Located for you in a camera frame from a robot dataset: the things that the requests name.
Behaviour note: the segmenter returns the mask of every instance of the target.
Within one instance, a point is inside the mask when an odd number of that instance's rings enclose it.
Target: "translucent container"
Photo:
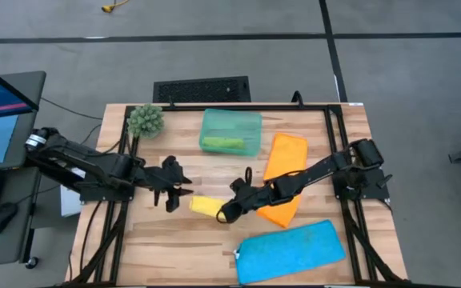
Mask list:
[[[262,123],[259,113],[206,109],[198,144],[204,151],[256,156]]]

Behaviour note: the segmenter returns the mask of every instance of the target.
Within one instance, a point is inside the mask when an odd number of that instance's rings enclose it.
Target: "wooden table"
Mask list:
[[[106,150],[119,140],[126,105],[130,104],[107,105],[98,150]],[[342,104],[342,108],[349,140],[370,138],[364,107]],[[271,141],[277,132],[303,136],[308,140],[307,166],[315,164],[331,152],[323,112],[263,111],[261,114],[262,149],[255,158],[202,152],[198,147],[202,112],[193,111],[165,112],[166,129],[155,139],[141,140],[138,156],[145,158],[148,166],[157,166],[166,156],[174,155],[184,167],[185,175],[193,180],[193,184],[186,188],[194,190],[196,195],[231,199],[234,193],[229,189],[229,184],[243,177],[247,166],[253,170],[252,184],[262,185]],[[339,135],[336,124],[334,129],[335,134]],[[165,211],[165,201],[166,196],[162,196],[159,206],[154,207],[153,194],[149,190],[136,190],[127,214],[118,285],[235,285],[237,277],[232,251],[245,238],[281,229],[255,213],[244,215],[231,225],[220,224],[214,218],[191,212],[188,208],[189,195],[181,198],[181,206],[174,213]],[[95,203],[85,205],[79,218],[71,256],[74,276],[79,273],[82,242],[94,207]],[[363,207],[372,246],[398,276],[405,278],[407,275],[390,211],[375,200],[363,201]],[[106,203],[103,203],[90,228],[84,265],[98,248],[105,214]],[[290,227],[325,219],[330,219],[334,224],[348,254],[341,208],[329,178],[304,189],[301,204]],[[363,278],[367,278],[363,250],[358,243],[357,251]],[[110,247],[103,280],[109,278],[112,254],[113,248]],[[260,284],[351,283],[354,280],[347,258]]]

